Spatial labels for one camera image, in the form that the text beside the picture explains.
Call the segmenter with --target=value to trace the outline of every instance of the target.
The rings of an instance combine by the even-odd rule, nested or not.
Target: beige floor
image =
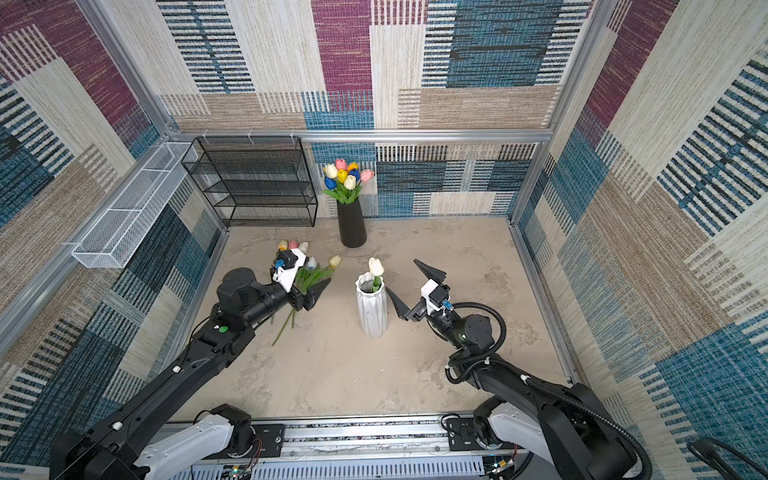
[[[343,257],[317,306],[296,315],[296,328],[275,339],[288,309],[232,366],[200,389],[174,419],[192,419],[202,409],[230,403],[254,418],[315,415],[444,412],[472,410],[490,395],[467,383],[451,385],[443,366],[453,348],[426,321],[407,323],[389,303],[389,328],[371,339],[359,328],[354,282],[368,270],[369,257],[384,264],[384,279],[409,305],[419,299],[425,277],[418,258],[448,274],[452,301],[477,301],[496,308],[508,335],[500,353],[543,379],[564,376],[544,320],[503,219],[455,218],[367,220],[368,242],[347,249],[336,220],[314,228],[233,228],[209,286],[198,320],[216,302],[223,275],[247,266],[267,280],[279,239],[310,242],[310,255],[326,265]]]

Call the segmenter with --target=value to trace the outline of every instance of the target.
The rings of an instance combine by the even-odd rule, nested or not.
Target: white tulip
[[[347,190],[355,190],[355,187],[357,187],[357,179],[354,175],[349,175],[346,180],[344,180],[344,188]]]
[[[371,257],[368,260],[368,270],[370,273],[373,273],[373,276],[381,276],[384,274],[384,266],[378,258]]]

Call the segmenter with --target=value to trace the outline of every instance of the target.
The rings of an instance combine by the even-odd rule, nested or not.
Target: artificial flower bouquet
[[[351,204],[357,200],[362,184],[375,175],[371,170],[361,172],[357,162],[347,165],[343,158],[337,158],[335,165],[327,164],[323,171],[326,173],[325,183],[328,187],[323,193],[342,204]]]
[[[310,249],[310,243],[299,243],[298,240],[291,240],[290,242],[281,240],[277,244],[278,250],[292,250],[294,248],[298,248],[302,253],[306,255],[306,252]],[[336,271],[336,267],[339,266],[339,263],[341,263],[341,257],[334,255],[330,258],[330,260],[328,260],[328,266],[324,268],[318,268],[317,259],[315,257],[309,257],[306,259],[306,262],[304,262],[304,266],[300,267],[299,271],[296,272],[296,279],[293,281],[293,285],[299,289],[301,293],[306,293],[306,290],[315,283],[318,283],[320,280],[324,280],[332,276],[333,272]],[[277,338],[275,338],[275,341],[272,342],[273,346],[275,343],[277,343],[277,340],[280,339],[280,336],[283,335],[283,330],[285,330],[286,325],[288,325],[288,320],[291,322],[290,327],[293,328],[296,325],[296,311],[293,308],[290,310],[290,312],[288,312],[288,317],[283,323],[283,327],[280,328],[280,332],[277,334]]]

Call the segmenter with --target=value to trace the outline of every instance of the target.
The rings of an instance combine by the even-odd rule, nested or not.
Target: white wire basket
[[[158,148],[85,234],[72,256],[86,268],[125,268],[187,174],[181,158],[197,158],[189,146],[166,142]]]

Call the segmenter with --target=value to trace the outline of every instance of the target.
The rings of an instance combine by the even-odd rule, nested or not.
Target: white vase
[[[381,287],[374,293],[365,293],[360,286],[373,283],[373,274],[365,272],[357,277],[357,309],[360,314],[360,328],[367,336],[374,338],[384,335],[386,331],[386,292],[384,279]]]

